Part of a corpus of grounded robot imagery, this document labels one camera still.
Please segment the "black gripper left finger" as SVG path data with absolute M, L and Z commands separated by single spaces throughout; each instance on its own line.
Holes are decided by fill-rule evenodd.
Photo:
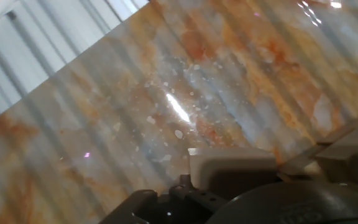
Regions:
M 191 183 L 189 174 L 165 194 L 137 190 L 100 224 L 204 224 L 228 201 Z

